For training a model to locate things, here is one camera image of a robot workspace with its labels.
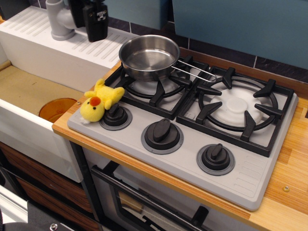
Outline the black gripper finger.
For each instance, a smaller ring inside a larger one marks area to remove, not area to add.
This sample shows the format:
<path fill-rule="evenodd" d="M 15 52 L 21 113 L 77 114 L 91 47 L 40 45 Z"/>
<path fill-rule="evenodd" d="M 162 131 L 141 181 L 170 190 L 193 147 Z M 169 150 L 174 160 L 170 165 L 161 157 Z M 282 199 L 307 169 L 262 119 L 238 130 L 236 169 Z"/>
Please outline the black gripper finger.
<path fill-rule="evenodd" d="M 68 1 L 69 8 L 74 20 L 74 23 L 77 28 L 84 26 L 84 18 L 83 18 L 83 1 L 82 0 L 69 0 Z"/>
<path fill-rule="evenodd" d="M 104 3 L 91 3 L 83 8 L 86 32 L 90 42 L 104 40 L 108 35 L 108 10 Z"/>

